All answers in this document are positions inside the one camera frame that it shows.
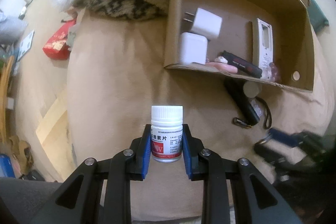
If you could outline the white USB wall charger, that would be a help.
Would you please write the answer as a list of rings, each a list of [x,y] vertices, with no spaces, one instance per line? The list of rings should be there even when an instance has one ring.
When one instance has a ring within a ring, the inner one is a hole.
[[[192,33],[215,40],[219,37],[223,19],[205,9],[197,8],[194,14],[185,12],[183,21],[191,24]]]

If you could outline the bathroom scale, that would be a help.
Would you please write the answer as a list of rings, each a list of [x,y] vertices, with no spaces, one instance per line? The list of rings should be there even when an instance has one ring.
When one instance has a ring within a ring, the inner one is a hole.
[[[17,61],[20,61],[20,59],[30,50],[33,37],[34,37],[35,31],[32,30],[19,44],[19,51],[18,51],[18,57]]]

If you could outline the black lighter red print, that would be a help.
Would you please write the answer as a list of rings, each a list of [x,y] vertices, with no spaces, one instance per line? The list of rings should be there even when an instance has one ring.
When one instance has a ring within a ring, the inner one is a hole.
[[[237,67],[238,70],[246,73],[247,75],[257,79],[262,77],[263,71],[256,65],[253,65],[252,63],[227,51],[223,51],[220,55],[228,61],[228,65]]]

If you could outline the grey laundry bag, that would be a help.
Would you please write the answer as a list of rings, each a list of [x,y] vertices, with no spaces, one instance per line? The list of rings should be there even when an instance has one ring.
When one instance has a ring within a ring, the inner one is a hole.
[[[27,23],[24,20],[0,13],[0,41],[1,44],[11,45],[17,42],[25,29]]]

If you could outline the open cardboard box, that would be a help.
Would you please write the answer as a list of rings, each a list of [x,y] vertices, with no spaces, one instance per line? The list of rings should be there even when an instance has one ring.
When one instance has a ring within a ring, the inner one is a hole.
[[[184,69],[179,60],[180,36],[191,28],[198,8],[222,18],[217,39],[209,42],[207,57],[222,51],[252,61],[253,24],[269,23],[273,29],[274,64],[280,88],[311,92],[314,87],[314,42],[307,9],[301,0],[170,0],[164,66]]]

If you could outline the pink Hello Kitty charm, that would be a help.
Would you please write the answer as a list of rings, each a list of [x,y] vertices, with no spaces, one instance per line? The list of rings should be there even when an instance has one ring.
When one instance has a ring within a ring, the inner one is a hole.
[[[214,61],[206,62],[206,66],[216,68],[218,71],[227,73],[238,73],[237,67],[228,64],[228,60],[218,56]]]

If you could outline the white rectangular remote holder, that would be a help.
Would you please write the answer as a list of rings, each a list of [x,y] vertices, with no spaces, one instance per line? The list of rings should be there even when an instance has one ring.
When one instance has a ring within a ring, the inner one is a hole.
[[[253,64],[266,70],[273,62],[273,30],[272,26],[257,18],[253,27]]]

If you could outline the white earbuds case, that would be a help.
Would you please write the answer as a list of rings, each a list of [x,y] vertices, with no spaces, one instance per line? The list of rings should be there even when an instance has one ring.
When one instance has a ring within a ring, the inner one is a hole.
[[[184,32],[180,36],[179,63],[205,65],[207,58],[208,40],[205,36]]]

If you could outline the yellow wooden chair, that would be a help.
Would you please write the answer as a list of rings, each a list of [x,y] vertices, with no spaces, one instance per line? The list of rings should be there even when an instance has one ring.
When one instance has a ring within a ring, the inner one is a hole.
[[[5,144],[7,142],[6,133],[6,106],[7,106],[7,89],[9,86],[9,79],[12,71],[12,66],[14,63],[14,56],[10,56],[7,62],[3,65],[1,71],[1,82],[0,82],[0,130],[1,130],[1,142]]]

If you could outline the white plastic bag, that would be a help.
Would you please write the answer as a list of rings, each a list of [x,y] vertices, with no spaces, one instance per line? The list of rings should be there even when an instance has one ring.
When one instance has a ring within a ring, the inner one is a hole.
[[[66,45],[70,48],[72,48],[73,45],[74,45],[75,38],[76,38],[76,33],[77,33],[77,28],[78,28],[78,25],[75,24],[72,27],[70,27],[69,30],[68,30]]]

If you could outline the black flashlight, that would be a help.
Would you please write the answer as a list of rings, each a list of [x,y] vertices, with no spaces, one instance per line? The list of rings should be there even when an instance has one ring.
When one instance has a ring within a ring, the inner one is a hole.
[[[245,123],[253,127],[259,123],[260,118],[253,106],[251,105],[248,97],[244,94],[244,84],[244,81],[235,80],[232,78],[226,78],[223,81],[223,86],[225,90],[240,110],[242,117],[239,119],[243,120]]]

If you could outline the green cushion orange stripe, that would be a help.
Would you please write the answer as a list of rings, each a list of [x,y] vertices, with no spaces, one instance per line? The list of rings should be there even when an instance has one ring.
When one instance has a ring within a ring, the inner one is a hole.
[[[315,0],[308,0],[307,12],[315,33],[319,33],[325,27],[329,26],[329,20]]]

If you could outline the gold black AA battery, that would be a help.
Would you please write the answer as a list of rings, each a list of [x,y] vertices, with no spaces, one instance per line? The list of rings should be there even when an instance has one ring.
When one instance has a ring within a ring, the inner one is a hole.
[[[251,125],[248,125],[247,123],[245,123],[243,120],[240,120],[239,118],[235,117],[233,120],[232,120],[232,123],[236,126],[239,126],[241,128],[244,128],[244,129],[251,129],[252,126]]]

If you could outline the white pill bottle red label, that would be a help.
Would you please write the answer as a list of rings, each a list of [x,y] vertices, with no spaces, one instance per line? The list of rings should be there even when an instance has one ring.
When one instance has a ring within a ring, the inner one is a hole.
[[[183,106],[151,107],[151,154],[163,163],[182,155]]]

